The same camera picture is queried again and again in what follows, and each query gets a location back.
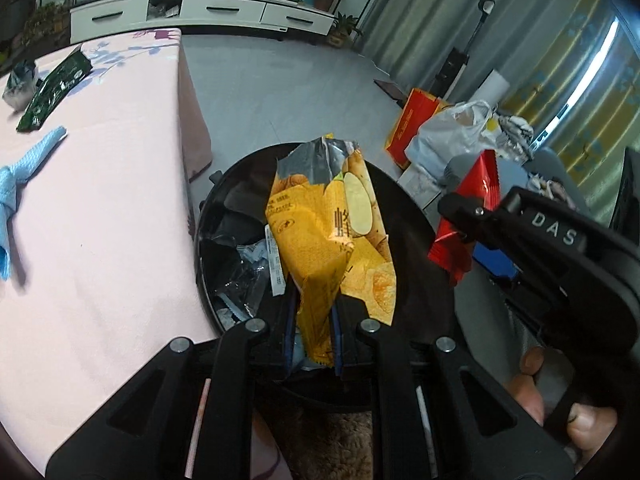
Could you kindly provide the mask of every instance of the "blue knotted towel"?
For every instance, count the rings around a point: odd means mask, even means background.
[[[15,213],[18,184],[26,184],[49,152],[65,137],[66,130],[59,126],[49,132],[33,146],[23,158],[11,166],[0,168],[0,277],[7,280],[11,275],[11,254],[7,222]]]

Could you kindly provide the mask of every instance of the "yellow snack bag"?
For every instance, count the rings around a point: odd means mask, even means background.
[[[338,293],[391,324],[396,274],[364,158],[355,143],[320,138],[278,162],[266,217],[300,290],[306,354],[332,365],[329,314]]]

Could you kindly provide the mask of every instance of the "brown fur rug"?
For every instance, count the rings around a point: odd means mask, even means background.
[[[271,390],[255,406],[273,433],[294,480],[370,480],[371,413],[327,413]]]

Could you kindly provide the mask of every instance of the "pink tablecloth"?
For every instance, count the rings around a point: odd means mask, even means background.
[[[38,60],[40,72],[70,51]],[[194,282],[184,178],[210,162],[210,139],[180,31],[82,51],[94,70],[40,131],[16,133],[20,115],[0,102],[0,166],[54,127],[68,131],[21,194],[16,265],[0,282],[0,421],[41,472],[170,339],[214,336]]]

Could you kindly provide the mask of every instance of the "drawer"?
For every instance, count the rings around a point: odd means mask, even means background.
[[[263,11],[264,2],[254,0],[182,0],[180,18],[203,25],[255,25]]]
[[[334,17],[277,4],[267,4],[261,19],[267,25],[308,30],[323,36],[329,33]]]
[[[148,0],[115,0],[72,10],[72,43],[130,30],[146,20],[147,4]]]

